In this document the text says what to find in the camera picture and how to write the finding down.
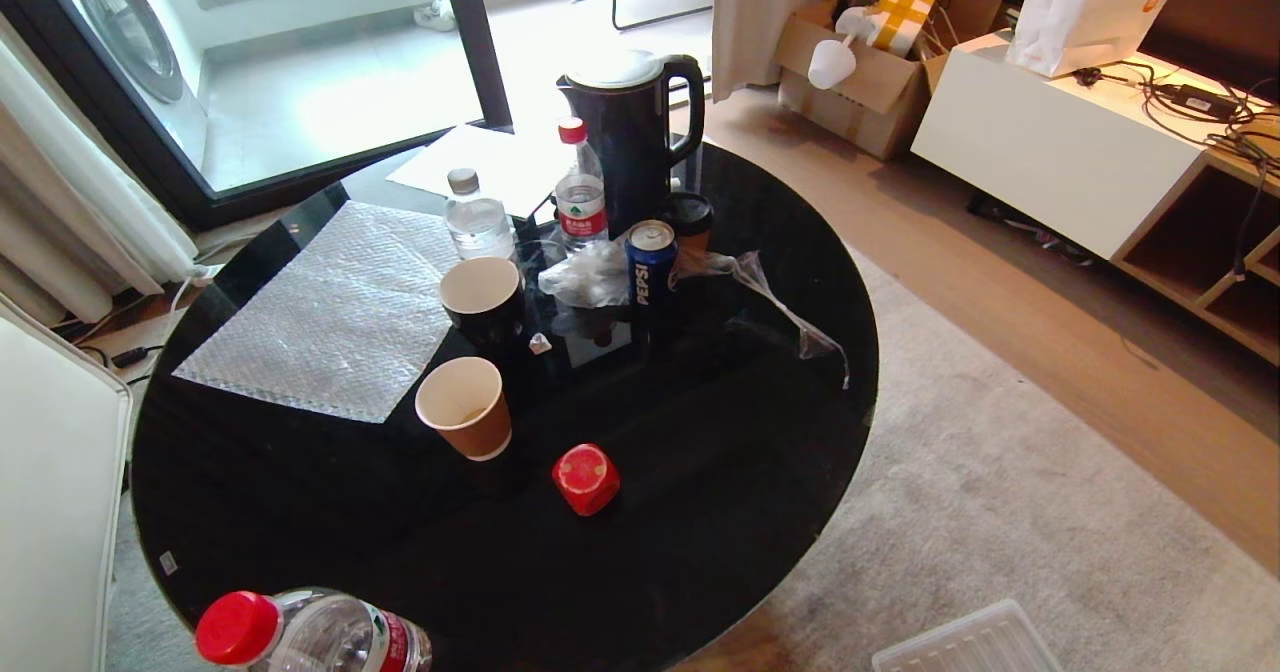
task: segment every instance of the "small white object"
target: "small white object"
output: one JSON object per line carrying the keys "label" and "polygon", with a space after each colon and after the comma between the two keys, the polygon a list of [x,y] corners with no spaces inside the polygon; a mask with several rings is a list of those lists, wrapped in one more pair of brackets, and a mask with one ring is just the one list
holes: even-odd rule
{"label": "small white object", "polygon": [[813,49],[813,59],[809,60],[809,84],[819,90],[831,90],[854,74],[858,60],[854,58],[854,51],[845,47],[849,42],[852,40],[845,38],[841,44],[835,38],[824,38]]}
{"label": "small white object", "polygon": [[529,349],[530,349],[530,352],[532,352],[535,355],[540,355],[540,353],[544,353],[544,352],[550,352],[552,343],[550,343],[550,340],[547,339],[547,335],[544,335],[543,333],[538,333],[538,334],[532,335],[532,338],[530,338],[530,340],[529,340]]}
{"label": "small white object", "polygon": [[1062,672],[1011,599],[881,650],[872,667],[876,672]]}
{"label": "small white object", "polygon": [[164,570],[165,577],[178,571],[178,561],[173,558],[172,552],[165,552],[164,554],[160,554],[160,568]]}
{"label": "small white object", "polygon": [[413,10],[413,24],[434,31],[458,29],[458,19],[453,15],[453,3],[451,0],[435,0],[430,5],[417,6]]}
{"label": "small white object", "polygon": [[196,265],[191,273],[191,285],[211,285],[218,273],[227,265]]}

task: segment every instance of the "brown paper cup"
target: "brown paper cup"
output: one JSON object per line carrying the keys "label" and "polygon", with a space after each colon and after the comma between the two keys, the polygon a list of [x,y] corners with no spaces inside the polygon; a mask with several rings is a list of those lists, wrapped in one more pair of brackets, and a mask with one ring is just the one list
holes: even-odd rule
{"label": "brown paper cup", "polygon": [[435,367],[419,385],[413,407],[467,460],[493,460],[511,444],[502,372],[488,358],[452,358]]}

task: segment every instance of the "bubble wrap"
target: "bubble wrap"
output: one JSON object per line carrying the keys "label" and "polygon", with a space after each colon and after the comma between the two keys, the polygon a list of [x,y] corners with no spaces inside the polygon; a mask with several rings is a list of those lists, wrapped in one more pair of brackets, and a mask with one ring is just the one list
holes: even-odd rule
{"label": "bubble wrap", "polygon": [[383,422],[449,329],[442,218],[347,202],[175,376],[297,410]]}

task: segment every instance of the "red dice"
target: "red dice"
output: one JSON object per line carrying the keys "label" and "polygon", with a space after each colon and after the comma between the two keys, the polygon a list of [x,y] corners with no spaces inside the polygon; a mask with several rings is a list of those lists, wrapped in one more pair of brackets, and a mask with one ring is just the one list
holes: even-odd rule
{"label": "red dice", "polygon": [[564,502],[582,517],[604,509],[622,485],[618,468],[594,444],[580,444],[566,452],[552,467],[552,480]]}

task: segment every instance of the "paper cup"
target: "paper cup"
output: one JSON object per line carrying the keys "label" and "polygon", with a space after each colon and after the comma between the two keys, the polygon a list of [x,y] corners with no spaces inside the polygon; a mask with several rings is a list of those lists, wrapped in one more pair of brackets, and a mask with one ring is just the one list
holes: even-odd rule
{"label": "paper cup", "polygon": [[413,408],[467,460],[493,460],[511,444],[502,372],[488,358],[452,358],[435,367],[419,385]]}
{"label": "paper cup", "polygon": [[809,84],[819,90],[831,90],[858,69],[858,60],[850,47],[835,38],[824,38],[813,49],[809,60]]}
{"label": "paper cup", "polygon": [[440,280],[440,303],[480,355],[500,357],[522,347],[525,294],[521,283],[520,270],[511,259],[467,259]]}

